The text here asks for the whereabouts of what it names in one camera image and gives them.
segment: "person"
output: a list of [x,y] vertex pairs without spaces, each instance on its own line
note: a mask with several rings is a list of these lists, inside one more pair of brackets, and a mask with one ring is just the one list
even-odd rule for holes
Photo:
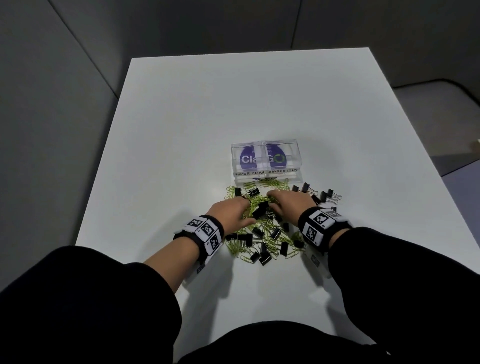
[[[302,192],[274,190],[268,195],[278,202],[271,208],[300,225],[304,234],[306,224],[314,226],[308,219],[325,211]],[[249,204],[242,197],[222,201],[199,220],[219,225],[223,237],[256,222],[242,219]],[[320,246],[328,251],[330,271],[342,291],[348,317],[375,345],[360,345],[298,323],[262,322],[237,328],[187,354],[180,363],[476,357],[477,273],[366,227],[352,228],[342,220],[334,226],[333,231],[323,231],[328,241]],[[47,255],[0,293],[0,356],[15,361],[27,356],[144,357],[171,363],[181,326],[174,294],[205,254],[193,239],[181,235],[144,263],[124,265],[75,246]],[[314,246],[320,249],[315,239]]]

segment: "tabletop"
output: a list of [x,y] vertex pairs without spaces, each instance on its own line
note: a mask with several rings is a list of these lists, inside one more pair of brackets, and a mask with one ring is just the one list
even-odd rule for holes
[[[367,48],[133,59],[77,245],[144,261],[224,198],[232,143],[283,139],[297,139],[304,181],[341,194],[339,212],[354,226],[480,272],[480,249]],[[333,279],[307,263],[252,265],[223,246],[176,294],[175,358],[265,320],[370,342]]]

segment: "pile of clips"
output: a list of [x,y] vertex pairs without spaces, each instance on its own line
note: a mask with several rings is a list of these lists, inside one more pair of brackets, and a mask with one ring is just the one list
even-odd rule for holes
[[[227,188],[228,193],[225,199],[242,196],[250,201],[250,208],[245,211],[243,217],[255,218],[257,223],[227,235],[225,244],[234,256],[244,262],[255,264],[258,260],[264,266],[272,259],[277,260],[279,255],[283,255],[285,259],[298,255],[304,251],[305,243],[298,229],[284,222],[273,212],[269,202],[275,202],[275,199],[260,195],[257,183],[263,188],[290,190],[288,180],[281,182],[268,178],[259,179],[258,182],[245,183],[243,189],[235,186]],[[296,192],[299,191],[299,188],[294,185],[291,190]],[[301,192],[310,194],[317,205],[321,203],[337,204],[342,198],[333,190],[322,191],[319,194],[307,183],[303,184]]]

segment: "black wristband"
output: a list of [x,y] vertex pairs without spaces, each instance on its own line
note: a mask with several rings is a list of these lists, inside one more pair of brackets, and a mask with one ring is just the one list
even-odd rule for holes
[[322,253],[328,251],[328,243],[337,232],[352,229],[349,221],[338,212],[319,207],[304,211],[298,225],[304,240]]
[[193,218],[182,230],[175,233],[173,240],[187,237],[197,244],[200,254],[198,261],[207,263],[222,244],[225,231],[222,224],[209,215]]

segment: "clear plastic container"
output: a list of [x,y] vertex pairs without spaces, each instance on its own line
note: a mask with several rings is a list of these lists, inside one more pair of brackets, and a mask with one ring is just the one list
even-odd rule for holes
[[259,178],[301,181],[301,156],[297,140],[269,140],[232,144],[235,183]]

